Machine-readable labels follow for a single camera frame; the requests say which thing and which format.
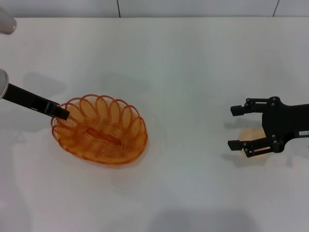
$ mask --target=orange wire basket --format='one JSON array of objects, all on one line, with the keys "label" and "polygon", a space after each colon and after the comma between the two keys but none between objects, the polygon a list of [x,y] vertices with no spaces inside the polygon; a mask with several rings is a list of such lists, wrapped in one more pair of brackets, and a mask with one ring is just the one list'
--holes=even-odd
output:
[{"label": "orange wire basket", "polygon": [[137,160],[146,148],[144,119],[123,100],[89,94],[60,107],[70,115],[67,120],[52,118],[53,136],[79,158],[120,166]]}]

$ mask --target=small label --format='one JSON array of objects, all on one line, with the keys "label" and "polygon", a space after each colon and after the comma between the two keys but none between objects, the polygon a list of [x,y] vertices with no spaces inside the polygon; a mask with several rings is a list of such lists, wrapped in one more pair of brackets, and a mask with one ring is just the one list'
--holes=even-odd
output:
[{"label": "small label", "polygon": [[305,135],[309,135],[309,130],[299,132],[299,136],[305,136]]}]

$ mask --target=white table surface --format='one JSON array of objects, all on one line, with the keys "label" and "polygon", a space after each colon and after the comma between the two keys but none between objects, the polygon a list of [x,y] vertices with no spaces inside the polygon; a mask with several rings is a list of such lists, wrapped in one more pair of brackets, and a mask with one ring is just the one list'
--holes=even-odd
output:
[{"label": "white table surface", "polygon": [[149,132],[135,164],[62,150],[50,118],[0,101],[1,232],[307,232],[309,139],[261,158],[228,140],[247,97],[309,103],[309,18],[17,19],[10,82],[59,103],[107,94]]}]

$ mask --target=white wall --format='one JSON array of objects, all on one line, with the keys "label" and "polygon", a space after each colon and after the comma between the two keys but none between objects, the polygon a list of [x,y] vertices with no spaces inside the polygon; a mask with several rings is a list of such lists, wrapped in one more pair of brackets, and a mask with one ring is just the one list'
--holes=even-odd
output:
[{"label": "white wall", "polygon": [[119,0],[121,17],[272,16],[278,0]]},{"label": "white wall", "polygon": [[309,0],[280,0],[275,16],[309,16]]},{"label": "white wall", "polygon": [[15,17],[119,17],[117,0],[0,0]]},{"label": "white wall", "polygon": [[[278,0],[119,0],[121,17],[273,16]],[[15,17],[119,17],[117,0],[0,0]],[[309,16],[309,0],[280,0],[275,16]]]}]

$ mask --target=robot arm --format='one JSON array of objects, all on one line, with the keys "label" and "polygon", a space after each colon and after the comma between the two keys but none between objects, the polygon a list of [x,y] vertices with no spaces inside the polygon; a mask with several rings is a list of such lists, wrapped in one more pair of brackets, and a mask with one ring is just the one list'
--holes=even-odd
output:
[{"label": "robot arm", "polygon": [[7,72],[0,69],[0,99],[2,98],[51,117],[67,120],[70,114],[59,107],[58,103],[10,84]]},{"label": "robot arm", "polygon": [[309,104],[288,106],[279,97],[247,99],[244,106],[232,106],[233,116],[262,113],[266,137],[252,141],[228,141],[232,151],[242,150],[247,157],[269,152],[280,153],[288,141],[309,137]]}]

